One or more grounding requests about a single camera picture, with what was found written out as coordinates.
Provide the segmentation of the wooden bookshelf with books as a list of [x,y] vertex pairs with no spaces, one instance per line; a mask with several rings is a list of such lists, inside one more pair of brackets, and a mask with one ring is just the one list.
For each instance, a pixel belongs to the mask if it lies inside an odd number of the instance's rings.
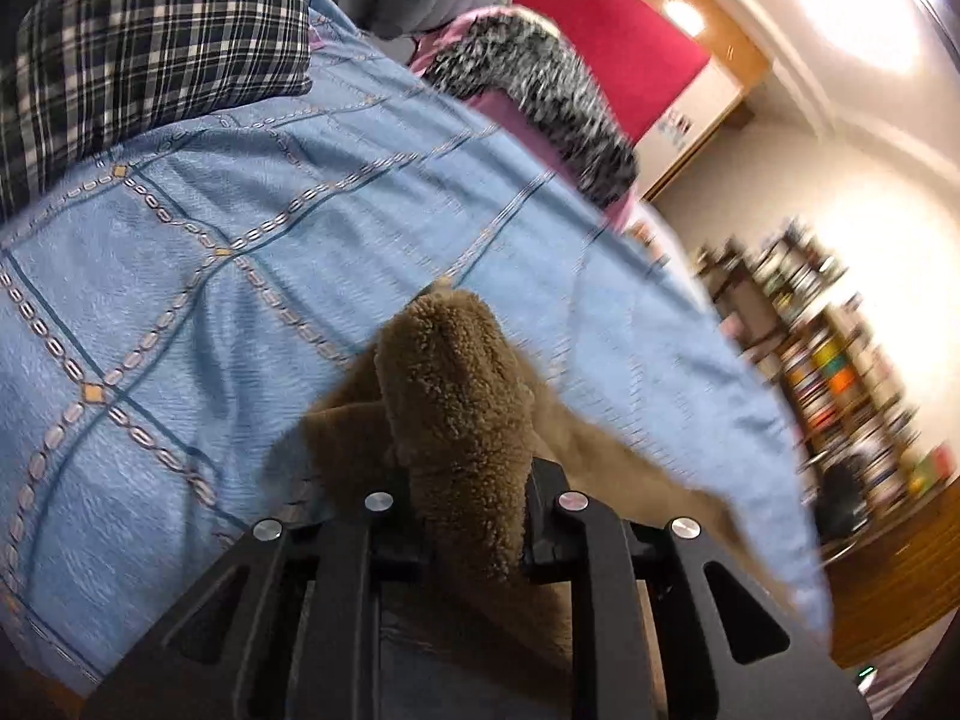
[[861,296],[833,296],[846,266],[791,221],[757,252],[727,239],[695,254],[695,273],[747,359],[786,398],[799,437],[800,477],[814,510],[818,470],[859,463],[869,523],[850,543],[955,476],[952,452],[924,452],[900,374],[862,317]]

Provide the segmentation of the pink blanket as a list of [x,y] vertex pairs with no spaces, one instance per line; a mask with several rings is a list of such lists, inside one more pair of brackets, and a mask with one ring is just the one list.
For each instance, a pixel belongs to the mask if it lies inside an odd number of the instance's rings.
[[[512,5],[512,7],[479,8],[478,10],[469,11],[469,13],[460,15],[459,18],[455,18],[452,23],[449,23],[448,26],[440,29],[431,36],[421,37],[420,43],[418,43],[418,52],[409,63],[409,69],[423,80],[423,70],[425,70],[427,66],[428,59],[431,59],[433,54],[440,47],[443,47],[444,44],[450,43],[452,39],[462,36],[462,32],[466,31],[466,26],[472,18],[483,15],[483,13],[488,13],[495,8],[514,8],[519,11],[519,13],[532,18],[532,20],[539,21],[544,28],[550,29],[556,36],[565,37],[553,21],[528,8],[519,7],[519,5]],[[551,148],[550,143],[545,140],[545,137],[542,137],[535,128],[532,128],[532,125],[526,122],[523,114],[517,110],[517,107],[512,104],[509,98],[506,98],[506,94],[500,93],[500,91],[487,91],[487,93],[478,94],[478,96],[473,96],[473,98],[462,101],[462,103],[472,109],[478,110],[478,112],[482,112],[483,115],[486,115],[495,124],[504,128],[506,132],[511,133],[516,140],[521,142],[521,145],[524,145],[524,148],[527,148],[527,151],[537,156],[545,166],[550,167],[551,171],[555,171],[558,176],[565,179],[568,184],[573,185],[573,187],[578,190],[578,187],[576,187],[576,179],[574,179],[573,174],[566,169],[562,158],[555,153],[555,149]],[[628,208],[630,208],[633,202],[638,200],[638,193],[636,193],[636,182],[638,182],[638,179],[636,179],[630,190],[628,190],[618,202],[604,208],[604,210],[599,208],[611,223],[622,226],[625,222]]]

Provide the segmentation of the blue patterned bedspread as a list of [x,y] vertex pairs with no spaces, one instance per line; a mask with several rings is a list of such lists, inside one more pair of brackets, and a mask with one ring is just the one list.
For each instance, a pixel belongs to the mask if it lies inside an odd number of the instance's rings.
[[565,179],[309,2],[311,89],[158,128],[2,229],[2,631],[91,691],[252,522],[293,436],[436,278],[568,405],[731,502],[807,626],[832,602],[793,429],[703,291]]

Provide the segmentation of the black chair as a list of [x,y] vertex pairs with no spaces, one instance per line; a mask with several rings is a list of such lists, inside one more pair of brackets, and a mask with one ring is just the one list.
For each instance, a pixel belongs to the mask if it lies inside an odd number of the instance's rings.
[[818,470],[814,520],[822,544],[851,538],[869,523],[869,502],[857,461],[842,458]]

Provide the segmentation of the red padded wall panel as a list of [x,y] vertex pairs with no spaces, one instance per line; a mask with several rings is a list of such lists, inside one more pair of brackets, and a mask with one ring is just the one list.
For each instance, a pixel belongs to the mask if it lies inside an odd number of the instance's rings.
[[630,140],[639,140],[708,65],[709,54],[646,0],[514,0],[573,44]]

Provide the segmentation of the plaid cloth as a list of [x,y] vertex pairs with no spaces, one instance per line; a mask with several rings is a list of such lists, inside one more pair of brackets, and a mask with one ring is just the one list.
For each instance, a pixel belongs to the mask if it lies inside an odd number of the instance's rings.
[[71,166],[213,110],[306,93],[308,0],[2,0],[2,216]]

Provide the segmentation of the leopard print cloth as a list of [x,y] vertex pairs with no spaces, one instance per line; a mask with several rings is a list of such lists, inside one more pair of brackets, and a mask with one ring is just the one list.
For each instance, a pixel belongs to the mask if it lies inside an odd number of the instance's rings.
[[460,101],[506,94],[601,210],[640,175],[630,138],[578,52],[514,8],[472,18],[462,36],[428,59],[423,80]]

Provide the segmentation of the brown fleece pants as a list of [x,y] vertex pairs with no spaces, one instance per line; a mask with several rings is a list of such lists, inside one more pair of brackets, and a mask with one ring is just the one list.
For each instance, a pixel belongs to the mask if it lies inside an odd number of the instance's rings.
[[460,598],[560,670],[573,655],[568,589],[521,574],[534,458],[556,461],[574,488],[633,522],[698,520],[781,606],[791,603],[724,500],[571,411],[465,289],[434,283],[412,299],[301,427],[337,511],[359,511],[368,494],[404,478]]

